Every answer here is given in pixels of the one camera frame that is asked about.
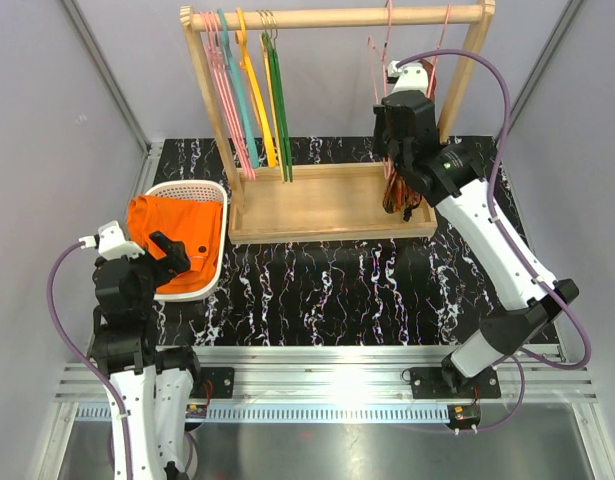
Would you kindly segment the orange trousers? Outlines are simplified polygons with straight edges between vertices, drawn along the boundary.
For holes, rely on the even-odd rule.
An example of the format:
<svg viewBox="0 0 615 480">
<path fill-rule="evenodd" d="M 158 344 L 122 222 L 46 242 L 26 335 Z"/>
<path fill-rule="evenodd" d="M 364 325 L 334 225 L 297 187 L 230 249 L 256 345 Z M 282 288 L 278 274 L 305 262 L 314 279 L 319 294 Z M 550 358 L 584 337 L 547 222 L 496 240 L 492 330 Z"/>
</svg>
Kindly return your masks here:
<svg viewBox="0 0 615 480">
<path fill-rule="evenodd" d="M 132 241 L 147 250 L 148 236 L 161 231 L 185 245 L 191 269 L 157 289 L 161 295 L 188 294 L 205 288 L 214 278 L 221 246 L 223 207 L 141 195 L 130 200 L 126 225 Z"/>
</svg>

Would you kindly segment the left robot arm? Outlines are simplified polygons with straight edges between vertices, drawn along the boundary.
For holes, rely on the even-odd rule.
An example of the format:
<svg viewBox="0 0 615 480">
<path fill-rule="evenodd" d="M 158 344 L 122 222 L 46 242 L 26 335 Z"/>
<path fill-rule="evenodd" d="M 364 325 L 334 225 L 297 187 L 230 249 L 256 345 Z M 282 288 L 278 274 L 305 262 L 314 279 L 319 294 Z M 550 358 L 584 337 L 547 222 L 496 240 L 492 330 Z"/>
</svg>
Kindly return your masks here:
<svg viewBox="0 0 615 480">
<path fill-rule="evenodd" d="M 162 258 L 127 239 L 117 222 L 98 230 L 90 357 L 112 416 L 115 478 L 185 479 L 186 407 L 204 374 L 190 348 L 157 349 L 152 303 L 191 263 L 182 243 L 160 231 L 149 237 Z"/>
</svg>

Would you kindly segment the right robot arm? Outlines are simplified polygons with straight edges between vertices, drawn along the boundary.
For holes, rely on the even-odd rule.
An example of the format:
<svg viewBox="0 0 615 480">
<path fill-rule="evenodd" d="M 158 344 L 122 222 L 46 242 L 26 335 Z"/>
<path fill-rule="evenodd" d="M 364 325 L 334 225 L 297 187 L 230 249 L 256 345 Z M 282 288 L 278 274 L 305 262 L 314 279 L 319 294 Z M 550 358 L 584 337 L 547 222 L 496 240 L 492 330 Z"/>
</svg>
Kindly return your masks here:
<svg viewBox="0 0 615 480">
<path fill-rule="evenodd" d="M 461 144 L 443 144 L 435 107 L 418 90 L 401 90 L 375 105 L 374 150 L 466 241 L 484 267 L 500 308 L 445 357 L 438 378 L 453 396 L 471 390 L 497 360 L 515 354 L 579 295 L 571 279 L 557 279 L 528 249 L 504 213 L 487 197 L 481 161 Z"/>
</svg>

